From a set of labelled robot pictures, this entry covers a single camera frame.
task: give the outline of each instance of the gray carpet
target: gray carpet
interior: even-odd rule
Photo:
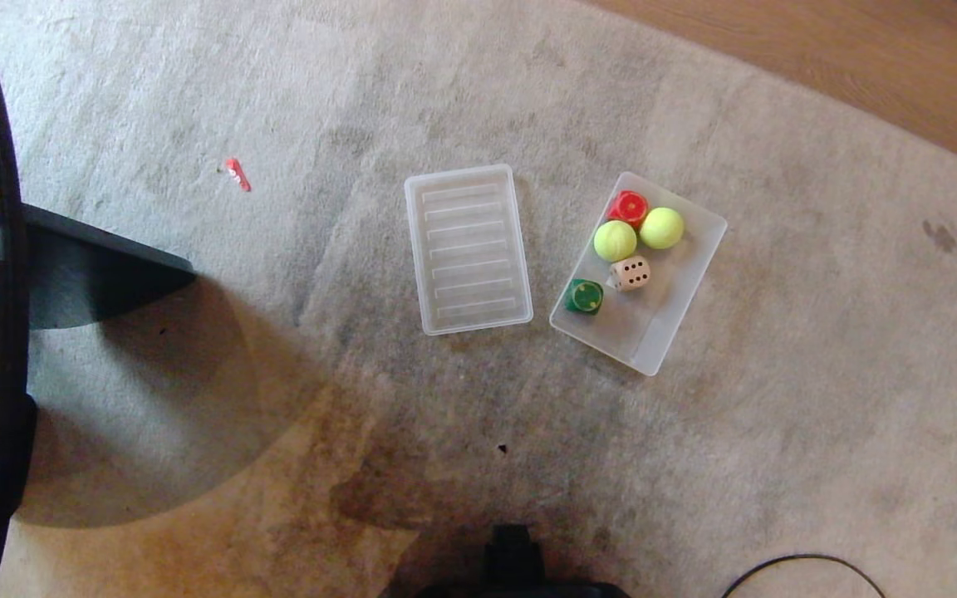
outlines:
[[[203,275],[33,337],[0,596],[403,597],[527,522],[639,598],[957,597],[956,156],[567,0],[0,0],[0,73],[26,201]],[[423,336],[402,184],[501,162],[536,317]],[[623,170],[729,220],[654,379],[546,319]]]

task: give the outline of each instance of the yellow tennis ball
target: yellow tennis ball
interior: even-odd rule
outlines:
[[[608,220],[596,229],[593,249],[605,262],[626,260],[637,249],[637,233],[622,220]]]
[[[671,208],[655,208],[641,223],[641,242],[653,249],[669,249],[685,233],[685,221]]]

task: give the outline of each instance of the wooden floor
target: wooden floor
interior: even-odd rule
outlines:
[[[586,0],[732,54],[957,153],[954,0]]]

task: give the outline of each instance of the black cable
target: black cable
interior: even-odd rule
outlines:
[[[763,569],[766,569],[767,567],[772,567],[778,563],[783,563],[784,561],[805,561],[805,560],[834,561],[834,563],[843,565],[847,567],[848,569],[851,569],[852,571],[854,571],[862,579],[865,579],[866,583],[869,583],[870,587],[874,588],[874,591],[876,591],[877,595],[881,596],[881,598],[887,598],[885,596],[884,591],[881,591],[881,588],[877,585],[877,582],[874,582],[874,580],[870,579],[870,576],[865,574],[865,572],[862,572],[861,568],[855,567],[855,565],[848,563],[848,561],[846,560],[840,559],[840,557],[838,556],[829,556],[828,554],[817,554],[817,553],[810,553],[810,552],[804,552],[801,554],[789,554],[789,556],[779,556],[779,557],[776,557],[776,559],[771,559],[770,561],[764,561],[763,563],[759,563],[755,567],[752,567],[751,569],[749,569],[747,574],[741,575],[739,578],[737,578],[737,581],[730,583],[729,587],[726,588],[726,591],[722,594],[722,598],[729,598],[729,595],[733,594],[734,591],[736,591],[737,588],[740,587],[742,583],[744,583],[745,581],[748,581],[748,579],[751,578],[751,576],[754,576],[755,574],[757,574],[757,572],[763,571]]]

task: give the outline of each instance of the plastic tray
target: plastic tray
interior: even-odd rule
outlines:
[[[637,253],[652,267],[652,282],[630,292],[617,292],[605,284],[609,264],[593,250],[593,234],[604,223],[611,201],[623,189],[643,194],[650,208],[662,205],[677,209],[686,227],[681,241],[671,249],[649,249],[638,243]],[[563,284],[548,323],[641,374],[656,375],[725,232],[726,220],[718,214],[637,174],[623,173],[582,249],[574,272]],[[572,279],[592,280],[604,287],[604,303],[596,316],[578,314],[563,306],[563,294]]]
[[[448,334],[534,317],[512,168],[405,181],[423,332]]]

